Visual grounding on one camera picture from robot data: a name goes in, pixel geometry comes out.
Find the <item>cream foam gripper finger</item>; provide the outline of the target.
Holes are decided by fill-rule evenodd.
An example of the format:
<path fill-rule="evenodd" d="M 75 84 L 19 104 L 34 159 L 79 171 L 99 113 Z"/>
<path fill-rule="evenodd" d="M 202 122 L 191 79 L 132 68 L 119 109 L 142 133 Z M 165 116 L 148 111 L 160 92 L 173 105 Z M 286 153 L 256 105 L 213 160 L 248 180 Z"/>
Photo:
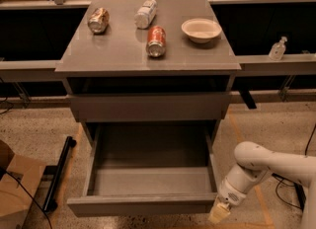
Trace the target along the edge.
<path fill-rule="evenodd" d="M 230 206 L 228 203 L 216 203 L 209 213 L 208 220 L 212 224 L 217 224 L 230 215 Z"/>

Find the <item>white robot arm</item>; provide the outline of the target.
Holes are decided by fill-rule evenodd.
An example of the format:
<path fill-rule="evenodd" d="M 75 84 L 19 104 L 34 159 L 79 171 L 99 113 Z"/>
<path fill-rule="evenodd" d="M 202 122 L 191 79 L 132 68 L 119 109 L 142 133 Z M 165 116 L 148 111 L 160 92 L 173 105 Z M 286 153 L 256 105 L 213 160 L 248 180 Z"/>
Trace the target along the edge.
<path fill-rule="evenodd" d="M 300 229 L 316 229 L 315 157 L 275 152 L 250 141 L 239 143 L 234 157 L 236 163 L 219 185 L 209 215 L 211 223 L 222 221 L 233 206 L 242 203 L 252 187 L 277 174 L 308 189 Z"/>

